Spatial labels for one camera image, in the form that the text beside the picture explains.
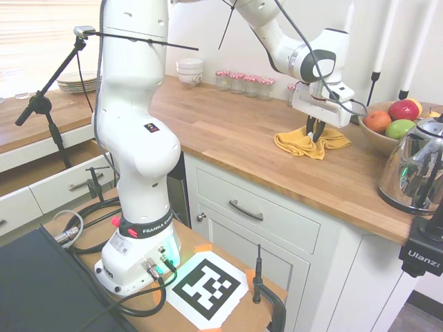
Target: window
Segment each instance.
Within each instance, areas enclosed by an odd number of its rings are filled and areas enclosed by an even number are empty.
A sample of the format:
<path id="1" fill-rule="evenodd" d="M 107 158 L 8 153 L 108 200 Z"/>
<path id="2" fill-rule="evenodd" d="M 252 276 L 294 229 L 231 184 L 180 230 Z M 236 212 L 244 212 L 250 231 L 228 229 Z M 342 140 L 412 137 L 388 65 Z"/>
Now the window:
<path id="1" fill-rule="evenodd" d="M 41 89 L 72 51 L 75 26 L 99 30 L 100 0 L 0 0 L 0 96 Z M 82 71 L 97 68 L 98 37 L 80 52 Z M 20 86 L 12 80 L 21 72 Z M 65 73 L 78 71 L 74 59 Z"/>

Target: yellow cloth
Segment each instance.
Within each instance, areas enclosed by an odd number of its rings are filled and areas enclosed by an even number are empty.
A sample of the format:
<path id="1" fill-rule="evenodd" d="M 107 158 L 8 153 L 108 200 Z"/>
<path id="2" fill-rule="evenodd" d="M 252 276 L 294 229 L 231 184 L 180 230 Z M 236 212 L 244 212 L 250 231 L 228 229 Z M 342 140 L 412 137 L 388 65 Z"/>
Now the yellow cloth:
<path id="1" fill-rule="evenodd" d="M 340 149 L 351 145 L 351 141 L 342 133 L 330 128 L 326 128 L 317 143 L 314 143 L 306 135 L 306 126 L 290 133 L 277 133 L 274 142 L 279 148 L 294 156 L 309 156 L 319 160 L 324 159 L 325 149 Z"/>

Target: white bowl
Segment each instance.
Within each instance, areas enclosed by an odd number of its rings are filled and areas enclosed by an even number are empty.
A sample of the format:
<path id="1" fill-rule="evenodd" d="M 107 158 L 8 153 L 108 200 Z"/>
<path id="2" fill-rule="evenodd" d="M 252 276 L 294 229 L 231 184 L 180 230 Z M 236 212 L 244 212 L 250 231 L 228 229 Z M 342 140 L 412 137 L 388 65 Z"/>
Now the white bowl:
<path id="1" fill-rule="evenodd" d="M 185 69 L 177 67 L 177 73 L 182 75 L 196 75 L 203 73 L 203 68 Z"/>
<path id="2" fill-rule="evenodd" d="M 182 69 L 203 68 L 203 60 L 200 59 L 180 59 L 176 63 L 177 63 L 177 68 L 182 68 Z"/>
<path id="3" fill-rule="evenodd" d="M 180 82 L 186 86 L 187 88 L 193 88 L 201 82 L 201 78 L 203 73 L 194 74 L 194 75 L 182 75 L 179 74 Z"/>

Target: kettle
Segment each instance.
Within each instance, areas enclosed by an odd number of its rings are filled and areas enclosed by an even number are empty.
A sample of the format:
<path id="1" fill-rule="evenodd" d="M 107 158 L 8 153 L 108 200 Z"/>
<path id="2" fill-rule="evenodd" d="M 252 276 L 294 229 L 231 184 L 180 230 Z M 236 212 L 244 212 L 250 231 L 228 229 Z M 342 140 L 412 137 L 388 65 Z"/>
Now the kettle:
<path id="1" fill-rule="evenodd" d="M 378 191 L 398 210 L 420 216 L 434 214 L 443 199 L 443 115 L 420 120 L 399 141 Z"/>

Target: cabinet door knob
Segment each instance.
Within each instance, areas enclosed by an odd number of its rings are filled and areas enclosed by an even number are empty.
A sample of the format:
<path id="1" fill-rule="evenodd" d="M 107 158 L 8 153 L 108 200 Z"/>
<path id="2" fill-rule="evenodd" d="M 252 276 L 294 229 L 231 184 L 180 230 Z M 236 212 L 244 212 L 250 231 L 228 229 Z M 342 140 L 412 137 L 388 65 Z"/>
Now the cabinet door knob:
<path id="1" fill-rule="evenodd" d="M 202 221 L 203 221 L 203 219 L 205 219 L 206 218 L 206 214 L 204 214 L 204 212 L 202 212 L 201 214 L 199 214 L 198 216 L 197 216 L 197 221 L 199 222 L 199 223 L 201 223 Z"/>

